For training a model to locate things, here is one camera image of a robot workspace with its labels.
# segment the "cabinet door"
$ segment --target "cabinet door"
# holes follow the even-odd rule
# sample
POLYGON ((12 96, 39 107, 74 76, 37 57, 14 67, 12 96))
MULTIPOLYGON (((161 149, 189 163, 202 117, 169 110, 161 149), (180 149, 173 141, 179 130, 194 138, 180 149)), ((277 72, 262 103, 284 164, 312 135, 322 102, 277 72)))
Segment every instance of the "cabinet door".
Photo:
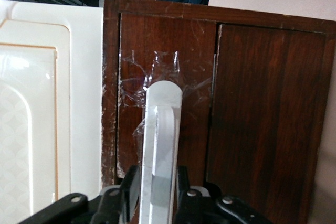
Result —
POLYGON ((206 179, 307 223, 328 95, 321 33, 221 25, 206 179))
MULTIPOLYGON (((144 73, 151 72, 155 51, 178 51, 183 83, 193 86, 195 92, 184 90, 182 105, 178 163, 187 165, 193 185, 202 185, 208 136, 208 118, 211 81, 217 26, 215 22, 121 14, 120 28, 120 80, 128 90, 138 90, 143 85, 144 73)), ((122 97, 119 89, 118 113, 118 176, 123 177, 130 165, 137 164, 142 152, 133 132, 142 120, 142 108, 122 97)))

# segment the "wooden cabinet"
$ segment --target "wooden cabinet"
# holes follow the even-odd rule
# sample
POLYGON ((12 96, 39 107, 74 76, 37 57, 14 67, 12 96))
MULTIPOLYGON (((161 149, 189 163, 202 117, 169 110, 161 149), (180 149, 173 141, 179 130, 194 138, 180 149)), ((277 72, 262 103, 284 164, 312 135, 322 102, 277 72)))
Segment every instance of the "wooden cabinet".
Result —
POLYGON ((307 223, 335 32, 327 20, 106 0, 104 185, 139 159, 132 133, 142 108, 120 103, 120 80, 149 71, 154 51, 178 51, 186 82, 213 79, 201 102, 197 93, 183 99, 178 164, 191 184, 215 183, 274 223, 307 223), (124 60, 134 56, 141 69, 124 60))

